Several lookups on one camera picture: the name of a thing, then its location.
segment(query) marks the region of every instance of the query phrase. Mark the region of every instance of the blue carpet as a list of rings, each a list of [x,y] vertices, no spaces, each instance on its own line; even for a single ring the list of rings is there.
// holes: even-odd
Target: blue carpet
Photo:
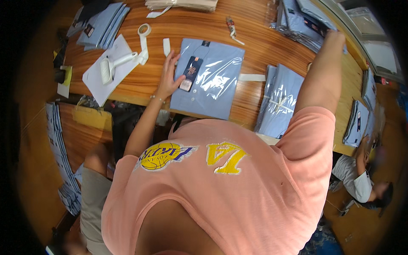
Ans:
[[[326,254],[343,255],[343,251],[330,229],[323,229],[322,231],[316,229],[305,247],[299,252],[299,255]]]

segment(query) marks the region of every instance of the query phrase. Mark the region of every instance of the lakers basketball logo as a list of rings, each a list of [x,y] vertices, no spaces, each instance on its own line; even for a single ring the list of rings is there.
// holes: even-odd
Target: lakers basketball logo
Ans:
[[[184,146],[173,142],[155,144],[139,157],[133,171],[140,166],[149,172],[161,171],[172,162],[181,162],[197,149],[198,146]]]

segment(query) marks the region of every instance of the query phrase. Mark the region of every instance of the pink t-shirt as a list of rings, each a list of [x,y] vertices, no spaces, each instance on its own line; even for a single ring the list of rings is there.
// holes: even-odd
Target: pink t-shirt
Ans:
[[[332,166],[335,117],[306,107],[276,146],[224,120],[197,120],[117,164],[102,212],[115,255],[133,255],[143,219],[179,202],[226,254],[297,254],[316,229]]]

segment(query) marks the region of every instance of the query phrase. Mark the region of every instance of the woman's arm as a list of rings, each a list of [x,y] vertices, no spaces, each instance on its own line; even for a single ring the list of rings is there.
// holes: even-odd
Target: woman's arm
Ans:
[[[333,114],[341,94],[341,57],[346,39],[330,30],[307,73],[293,115],[308,106],[321,106]]]
[[[156,124],[156,119],[163,102],[173,94],[181,82],[186,78],[186,76],[182,75],[174,81],[174,64],[180,58],[180,54],[175,57],[173,56],[174,51],[171,51],[164,62],[162,78],[159,87],[154,93],[155,98],[150,100],[142,117],[132,131],[129,140],[126,143],[123,156],[134,155],[139,157],[143,151],[148,148],[153,135],[154,125]]]
[[[358,176],[366,171],[366,164],[368,162],[369,153],[366,151],[367,142],[370,140],[366,135],[362,140],[356,151],[356,168]]]

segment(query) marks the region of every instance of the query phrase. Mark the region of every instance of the hang tag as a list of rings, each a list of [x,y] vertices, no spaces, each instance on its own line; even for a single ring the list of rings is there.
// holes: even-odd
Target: hang tag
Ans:
[[[202,63],[203,60],[201,58],[191,56],[183,73],[186,76],[186,79],[180,84],[180,89],[190,92]]]
[[[209,47],[210,46],[210,41],[203,41],[201,46]]]
[[[360,132],[361,129],[361,112],[357,113],[357,132]]]
[[[310,19],[303,17],[306,26],[312,29],[314,32],[320,34],[323,37],[327,35],[327,28],[324,26],[319,26],[318,24],[312,22]]]
[[[94,31],[94,28],[91,26],[91,24],[88,24],[88,26],[84,29],[84,33],[85,33],[88,37],[91,37],[93,31]]]

